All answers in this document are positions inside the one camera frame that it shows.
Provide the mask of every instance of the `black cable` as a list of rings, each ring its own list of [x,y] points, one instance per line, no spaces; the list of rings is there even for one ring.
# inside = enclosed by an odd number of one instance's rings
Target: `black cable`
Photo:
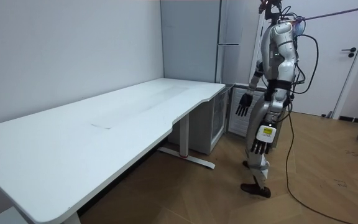
[[[288,181],[288,158],[290,157],[290,153],[291,153],[291,150],[292,150],[293,142],[294,142],[294,139],[295,139],[295,133],[294,133],[294,131],[293,131],[291,115],[289,114],[288,117],[290,118],[290,126],[291,126],[291,132],[292,132],[291,146],[290,146],[290,150],[288,151],[288,154],[287,154],[287,159],[286,159],[286,161],[285,161],[285,175],[286,175],[286,177],[287,177],[287,190],[288,190],[288,192],[290,193],[290,195],[291,195],[299,204],[301,204],[301,205],[304,206],[305,208],[307,208],[307,209],[309,209],[309,210],[311,210],[311,211],[313,211],[313,212],[315,212],[315,213],[317,213],[317,214],[320,214],[320,215],[322,215],[322,216],[324,216],[324,217],[330,218],[330,219],[332,219],[332,220],[335,220],[335,221],[338,221],[338,222],[341,222],[341,223],[352,224],[352,223],[350,223],[350,222],[346,222],[346,221],[343,221],[343,220],[340,220],[340,219],[337,219],[337,218],[334,218],[334,217],[330,217],[329,215],[326,215],[326,214],[321,213],[321,212],[319,212],[319,211],[317,211],[317,210],[314,210],[314,209],[312,209],[311,207],[305,205],[303,202],[301,202],[299,199],[297,199],[297,198],[292,194],[292,192],[291,192],[291,190],[290,190],[290,183],[289,183],[289,181]]]
[[[264,76],[262,76],[262,82],[265,84],[265,86],[267,88],[267,84],[265,83]]]
[[[312,37],[312,36],[310,36],[310,35],[306,35],[306,34],[301,34],[301,35],[299,35],[299,37],[301,37],[301,36],[302,36],[302,37],[308,37],[308,38],[311,38],[312,40],[314,40],[314,43],[316,44],[316,54],[317,54],[317,56],[316,56],[316,65],[314,66],[313,74],[311,75],[311,79],[310,79],[308,88],[307,88],[305,91],[301,92],[301,93],[298,93],[298,92],[293,91],[293,93],[296,93],[296,94],[304,94],[304,93],[306,93],[307,91],[309,91],[310,86],[311,86],[311,83],[313,82],[314,75],[316,74],[316,70],[317,70],[317,66],[318,66],[318,60],[319,60],[319,54],[320,54],[320,52],[319,52],[319,47],[318,47],[318,42],[317,42],[317,40],[316,40],[314,37]]]
[[[283,117],[283,119],[276,121],[276,123],[283,122],[287,117],[289,117],[291,115],[292,108],[293,108],[293,105],[292,105],[292,103],[290,103],[288,105],[288,114],[285,117]]]
[[[287,13],[290,11],[290,9],[291,9],[291,6],[287,6],[287,7],[285,7],[284,9],[283,9],[283,11],[280,13],[281,14],[281,20],[284,18],[284,16],[286,16],[287,15]]]
[[[296,63],[295,67],[296,67],[296,68],[298,69],[298,71],[299,71],[298,78],[299,78],[299,75],[302,75],[302,80],[300,80],[300,81],[296,80],[296,82],[294,83],[295,86],[296,86],[297,84],[303,84],[303,83],[306,81],[306,75],[305,75],[305,73],[302,71],[302,69],[299,67],[299,62]]]

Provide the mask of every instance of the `refrigerator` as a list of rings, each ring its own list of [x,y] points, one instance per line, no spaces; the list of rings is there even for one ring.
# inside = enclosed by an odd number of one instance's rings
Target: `refrigerator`
[[[190,113],[189,147],[205,154],[212,152],[225,130],[245,6],[244,0],[161,1],[164,77],[227,86]],[[178,144],[178,125],[168,141]]]

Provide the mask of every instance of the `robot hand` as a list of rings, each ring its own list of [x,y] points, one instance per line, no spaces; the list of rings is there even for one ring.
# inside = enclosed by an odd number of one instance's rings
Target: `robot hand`
[[[236,115],[247,116],[248,109],[251,106],[253,99],[254,97],[252,95],[244,93],[240,100],[239,107],[237,108]]]
[[[270,124],[263,121],[260,124],[258,133],[251,147],[251,152],[255,154],[268,154],[272,149],[272,143],[276,134],[276,124]]]

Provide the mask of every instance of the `power cord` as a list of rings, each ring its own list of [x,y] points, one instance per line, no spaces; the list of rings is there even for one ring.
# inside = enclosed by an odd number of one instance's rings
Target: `power cord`
[[[290,193],[290,195],[291,195],[299,204],[301,204],[301,205],[304,206],[305,208],[307,208],[307,209],[309,209],[309,210],[311,210],[311,211],[313,211],[313,212],[315,212],[315,213],[317,213],[317,214],[320,214],[320,215],[322,215],[322,216],[324,216],[324,217],[330,218],[330,219],[332,219],[332,220],[335,220],[335,221],[338,221],[338,222],[341,222],[341,223],[353,224],[353,223],[350,223],[350,222],[346,222],[346,221],[340,220],[340,219],[338,219],[338,218],[330,217],[329,215],[326,215],[326,214],[324,214],[324,213],[322,213],[322,212],[319,212],[319,211],[317,211],[317,210],[315,210],[315,209],[313,209],[313,208],[311,208],[311,207],[305,205],[303,202],[301,202],[299,199],[297,199],[297,198],[292,194],[291,189],[290,189],[290,183],[289,183],[289,181],[288,181],[288,158],[290,157],[290,153],[291,153],[291,150],[292,150],[293,142],[294,142],[294,139],[295,139],[295,133],[294,133],[294,131],[293,131],[292,119],[291,119],[291,114],[290,114],[290,113],[288,114],[288,117],[289,117],[289,119],[290,119],[290,126],[291,126],[291,132],[292,132],[291,146],[290,146],[290,150],[288,151],[288,154],[287,154],[287,159],[286,159],[286,161],[285,161],[285,175],[286,175],[286,178],[287,178],[287,190],[288,190],[288,192]]]
[[[296,92],[295,90],[291,91],[292,93],[296,93],[296,94],[304,94],[304,93],[306,93],[307,91],[309,91],[310,86],[311,86],[311,84],[312,84],[312,82],[313,82],[314,75],[316,74],[316,70],[317,70],[317,66],[318,66],[318,61],[319,61],[319,54],[320,54],[320,52],[319,52],[318,42],[317,42],[317,40],[316,40],[314,37],[312,37],[312,36],[310,36],[310,35],[306,35],[306,34],[301,34],[301,35],[299,35],[299,37],[308,37],[308,38],[314,40],[314,43],[316,44],[316,54],[317,54],[317,56],[316,56],[316,64],[315,64],[315,66],[314,66],[313,74],[311,75],[308,88],[307,88],[305,91],[303,91],[303,92]],[[304,76],[305,74],[303,73],[302,69],[300,69],[299,64],[297,64],[296,67],[299,69],[300,73],[303,74],[303,76]]]

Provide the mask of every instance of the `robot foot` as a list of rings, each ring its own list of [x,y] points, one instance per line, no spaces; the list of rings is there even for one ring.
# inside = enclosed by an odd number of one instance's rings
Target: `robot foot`
[[[249,169],[249,166],[248,166],[248,162],[247,162],[247,161],[242,162],[242,165],[244,165],[246,168]]]
[[[272,196],[269,188],[265,187],[264,189],[261,189],[257,184],[241,184],[241,190],[252,195],[259,195],[265,198],[270,198]]]

